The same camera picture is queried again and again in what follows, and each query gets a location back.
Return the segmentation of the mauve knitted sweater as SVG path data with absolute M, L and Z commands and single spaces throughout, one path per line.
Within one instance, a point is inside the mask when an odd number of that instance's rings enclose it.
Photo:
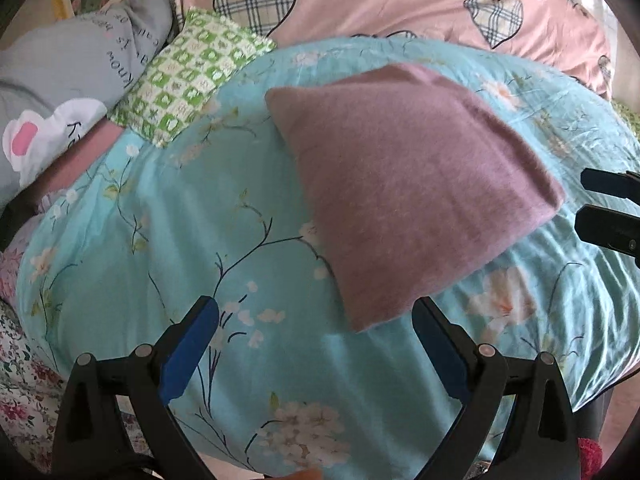
M 564 203 L 513 128 L 422 65 L 273 88 L 265 101 L 357 332 L 466 278 Z

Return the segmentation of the green patterned fabric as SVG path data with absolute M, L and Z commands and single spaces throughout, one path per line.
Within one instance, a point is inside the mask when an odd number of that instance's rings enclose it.
M 640 115 L 619 100 L 613 100 L 612 107 L 634 136 L 640 140 Z

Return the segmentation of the floral patterned fabric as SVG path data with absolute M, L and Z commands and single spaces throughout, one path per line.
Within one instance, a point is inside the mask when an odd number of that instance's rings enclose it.
M 30 348 L 14 312 L 17 273 L 31 236 L 25 226 L 1 253 L 1 429 L 25 460 L 47 474 L 65 382 Z

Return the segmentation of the pink bedsheet with plaid hearts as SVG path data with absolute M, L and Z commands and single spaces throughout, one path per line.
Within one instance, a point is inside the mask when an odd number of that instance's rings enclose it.
M 572 0 L 181 0 L 281 47 L 333 37 L 428 38 L 550 65 L 608 99 L 611 49 Z

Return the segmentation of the turquoise floral quilt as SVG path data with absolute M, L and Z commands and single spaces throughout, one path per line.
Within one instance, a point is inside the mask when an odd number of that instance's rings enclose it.
M 555 357 L 581 408 L 639 363 L 639 272 L 579 239 L 586 168 L 637 170 L 639 144 L 612 106 L 536 62 L 435 40 L 333 39 L 258 58 L 214 109 L 154 148 L 126 131 L 38 222 L 16 312 L 63 376 L 89 352 L 116 358 L 157 340 L 209 296 L 218 327 L 170 404 L 202 453 L 270 476 L 410 479 L 460 410 L 405 314 L 357 332 L 265 96 L 390 64 L 419 64 L 468 88 L 558 180 L 555 216 L 430 295 L 451 322 L 505 356 Z

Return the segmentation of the grey printed pillow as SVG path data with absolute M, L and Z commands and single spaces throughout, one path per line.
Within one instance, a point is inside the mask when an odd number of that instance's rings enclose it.
M 126 96 L 173 21 L 170 0 L 124 0 L 32 30 L 2 51 L 3 205 Z

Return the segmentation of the green white checkered pillow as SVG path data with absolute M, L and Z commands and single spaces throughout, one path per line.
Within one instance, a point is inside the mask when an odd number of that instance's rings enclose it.
M 230 18 L 192 8 L 181 32 L 145 67 L 110 121 L 164 148 L 232 76 L 276 47 Z

